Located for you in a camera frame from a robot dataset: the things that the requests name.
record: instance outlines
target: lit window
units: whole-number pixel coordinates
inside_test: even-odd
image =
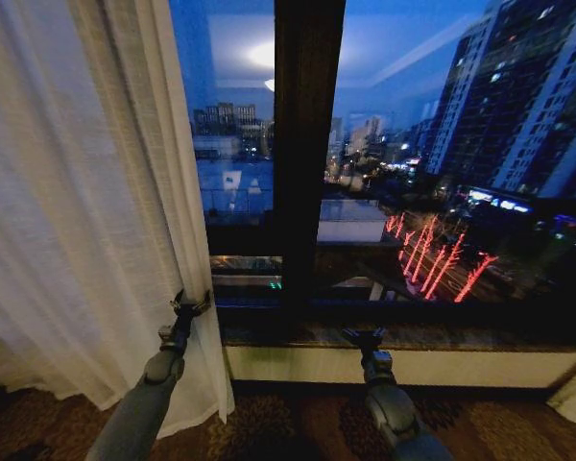
[[[544,10],[542,10],[542,12],[540,13],[540,16],[538,16],[538,20],[540,19],[544,19],[547,15],[549,15],[550,13],[552,13],[552,11],[555,9],[555,6],[553,5],[552,7],[548,7]]]

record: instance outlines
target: window frame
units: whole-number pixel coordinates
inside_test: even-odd
[[[241,325],[261,328],[290,328],[302,321],[518,328],[525,334],[546,331],[561,344],[571,342],[576,315],[566,312],[560,318],[540,301],[456,304],[311,297],[345,10],[346,0],[275,0],[273,219],[266,228],[207,226],[207,235],[212,255],[281,256],[283,287],[278,299],[216,299],[220,320],[238,318]],[[306,167],[301,158],[307,158]],[[542,314],[536,322],[535,312]]]

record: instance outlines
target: glass pane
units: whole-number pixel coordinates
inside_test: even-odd
[[[576,295],[576,0],[348,0],[318,241],[365,299]]]
[[[273,1],[169,0],[208,225],[273,210]]]

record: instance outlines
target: window sill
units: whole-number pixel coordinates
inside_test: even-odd
[[[381,348],[395,351],[576,352],[576,334],[554,330],[526,332],[524,329],[445,324],[281,321],[268,317],[266,313],[260,314],[260,320],[253,322],[255,312],[242,317],[234,312],[226,315],[220,307],[223,344],[231,347],[353,349],[342,337],[342,328],[375,329],[382,326],[386,334]]]

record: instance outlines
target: wall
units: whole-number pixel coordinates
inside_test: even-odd
[[[225,347],[230,376],[306,382],[363,382],[360,352],[328,348]],[[402,384],[546,388],[576,366],[576,352],[392,352]]]

